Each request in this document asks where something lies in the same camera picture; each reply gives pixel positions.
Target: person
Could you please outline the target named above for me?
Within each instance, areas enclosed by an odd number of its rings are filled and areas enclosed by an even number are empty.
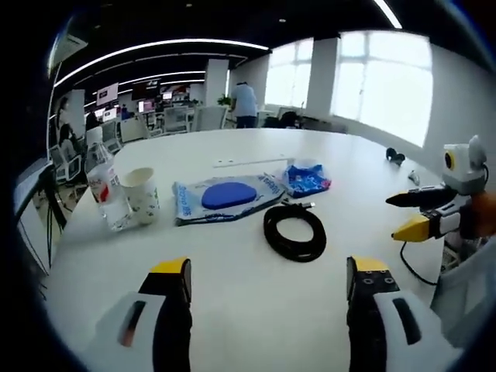
[[[55,126],[56,126],[56,133],[57,133],[57,143],[60,143],[60,129],[62,126],[65,124],[71,126],[70,122],[70,116],[69,116],[69,99],[67,97],[62,97],[60,100],[59,104],[59,109],[57,110],[57,115],[55,118]]]
[[[121,108],[121,120],[126,120],[126,119],[129,119],[130,117],[131,117],[131,115],[127,111],[126,105],[122,105],[122,108]]]
[[[236,117],[236,128],[255,128],[257,124],[257,97],[248,83],[238,83],[232,91],[231,110]]]
[[[90,111],[88,116],[86,116],[86,132],[90,129],[96,128],[97,126],[100,125],[100,122],[98,121],[95,112]]]
[[[63,124],[60,128],[59,147],[66,161],[73,159],[77,153],[71,141],[74,134],[69,124]]]

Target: black cable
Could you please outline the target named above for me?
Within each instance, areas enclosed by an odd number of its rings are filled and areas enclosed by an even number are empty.
[[[324,226],[319,217],[310,213],[301,204],[286,204],[270,208],[263,217],[263,234],[270,246],[282,257],[296,262],[310,262],[319,258],[326,248],[327,239]],[[313,230],[313,237],[308,242],[295,242],[284,238],[277,231],[277,224],[283,219],[302,219]]]
[[[46,249],[48,251],[48,267],[52,267],[52,208],[48,205],[46,209]]]
[[[486,171],[486,184],[489,182],[489,168],[486,164],[482,164],[483,169]]]
[[[421,277],[419,274],[417,274],[417,272],[415,270],[413,270],[413,267],[411,267],[410,264],[406,261],[405,257],[403,256],[403,250],[406,247],[406,243],[407,242],[403,243],[403,246],[401,247],[401,250],[400,250],[400,258],[403,261],[403,264],[405,264],[406,268],[413,274],[413,276],[416,277],[417,279],[419,279],[422,283],[436,286],[437,283],[434,283],[433,281],[428,281],[428,280],[424,279],[423,277]]]
[[[41,267],[43,268],[43,272],[45,273],[46,276],[48,276],[48,271],[45,267],[45,265],[43,264],[43,261],[41,260],[40,256],[38,256],[38,253],[36,252],[36,250],[34,249],[34,246],[33,244],[31,243],[31,239],[29,238],[28,236],[28,233],[26,232],[26,228],[24,227],[24,224],[22,223],[22,221],[19,220],[19,224],[21,225],[22,227],[22,230],[24,232],[24,236],[26,237],[26,240],[28,241],[28,244],[29,246],[31,247],[31,251],[34,253],[34,255],[36,256],[36,258],[38,259],[38,261],[40,262],[40,265]]]
[[[46,295],[43,293],[43,291],[42,291],[41,289],[39,289],[39,288],[38,288],[38,292],[40,293],[40,295],[41,295],[42,299],[43,299],[44,301],[46,301],[47,297],[46,297]]]
[[[60,196],[60,193],[59,193],[59,190],[57,187],[54,187],[55,189],[55,193],[57,194],[57,196],[59,197],[60,199],[60,203],[62,204],[62,206],[64,207],[64,209],[68,210],[70,213],[72,213],[72,209],[70,209],[69,207],[66,206],[66,204],[62,201],[62,197]]]

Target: white wall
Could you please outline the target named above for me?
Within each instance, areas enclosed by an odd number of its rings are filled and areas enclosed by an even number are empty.
[[[138,112],[138,101],[133,101],[131,97],[132,97],[131,93],[128,93],[126,95],[120,95],[118,97],[119,105],[121,107],[122,105],[126,105],[128,112]]]
[[[217,105],[217,100],[226,93],[228,60],[208,60],[205,74],[205,106]]]
[[[432,46],[432,110],[421,148],[360,122],[329,115],[336,53],[337,39],[314,42],[305,113],[346,124],[350,134],[392,146],[437,174],[442,170],[445,144],[467,143],[473,135],[479,134],[488,152],[492,174],[488,189],[496,190],[496,77],[493,74],[458,54]],[[247,81],[256,89],[260,104],[260,96],[265,96],[268,59],[269,56],[265,56],[233,70],[231,87],[238,81]],[[265,106],[275,112],[279,109],[275,105]]]
[[[267,86],[267,73],[269,71],[269,55],[252,60],[234,70],[231,70],[229,92],[238,83],[246,81],[255,91],[258,107],[265,103],[265,88]]]
[[[189,99],[196,99],[200,102],[205,102],[205,86],[203,84],[191,84],[189,87]]]

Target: plastic bag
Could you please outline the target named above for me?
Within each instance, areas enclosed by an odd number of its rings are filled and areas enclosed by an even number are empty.
[[[257,197],[246,204],[235,205],[217,210],[202,205],[202,196],[214,184],[240,182],[257,190]],[[284,194],[280,182],[268,174],[236,177],[214,177],[197,184],[174,182],[172,187],[176,198],[176,224],[209,223],[234,221],[276,204]]]
[[[329,189],[331,180],[324,167],[312,159],[288,160],[281,183],[293,198],[317,194]]]

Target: office desk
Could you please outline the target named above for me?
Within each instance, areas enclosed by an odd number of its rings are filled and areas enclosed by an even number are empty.
[[[235,222],[174,225],[174,181],[283,169],[288,157],[315,158],[332,178],[327,192],[301,199],[325,226],[327,247],[311,263],[295,263],[267,244],[258,212]],[[434,287],[415,279],[399,257],[391,233],[416,210],[384,200],[438,177],[406,160],[401,168],[385,160],[385,148],[356,136],[298,129],[224,129],[130,143],[115,157],[123,174],[153,167],[160,220],[134,231],[111,234],[87,192],[74,210],[46,280],[46,306],[55,328],[81,352],[97,321],[128,291],[140,288],[148,270],[162,260],[192,261],[193,328],[191,370],[348,370],[346,258],[383,260],[399,286],[427,305]],[[280,223],[290,239],[308,239],[303,221]],[[435,281],[442,240],[411,243],[405,249],[420,275]]]

